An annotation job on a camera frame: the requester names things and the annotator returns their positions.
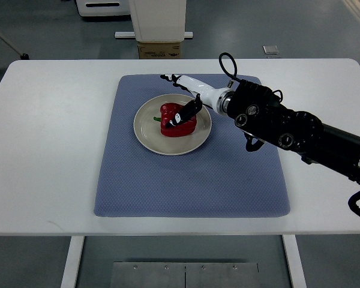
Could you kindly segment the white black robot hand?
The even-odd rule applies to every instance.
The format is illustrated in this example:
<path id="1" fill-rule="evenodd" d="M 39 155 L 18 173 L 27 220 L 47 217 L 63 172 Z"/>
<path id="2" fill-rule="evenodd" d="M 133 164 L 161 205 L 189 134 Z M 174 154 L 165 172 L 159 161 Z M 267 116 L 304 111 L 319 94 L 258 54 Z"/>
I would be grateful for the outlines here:
<path id="1" fill-rule="evenodd" d="M 195 99 L 188 102 L 166 124 L 166 128 L 182 125 L 197 115 L 202 106 L 208 106 L 219 115 L 227 116 L 227 105 L 234 91 L 230 88 L 213 88 L 210 85 L 186 75 L 162 74 L 162 79 L 173 82 L 175 87 L 188 91 Z"/>

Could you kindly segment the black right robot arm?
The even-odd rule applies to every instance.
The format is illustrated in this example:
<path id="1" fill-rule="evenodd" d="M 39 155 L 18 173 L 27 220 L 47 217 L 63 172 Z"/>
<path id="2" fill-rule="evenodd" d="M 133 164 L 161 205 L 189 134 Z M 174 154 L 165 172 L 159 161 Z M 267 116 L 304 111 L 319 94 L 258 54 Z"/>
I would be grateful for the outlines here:
<path id="1" fill-rule="evenodd" d="M 236 90 L 221 108 L 247 139 L 246 150 L 259 150 L 268 142 L 293 151 L 307 164 L 318 163 L 360 185 L 360 137 L 326 125 L 306 111 L 282 105 L 283 93 L 227 74 L 238 82 Z M 360 191 L 348 201 L 350 210 L 360 217 Z"/>

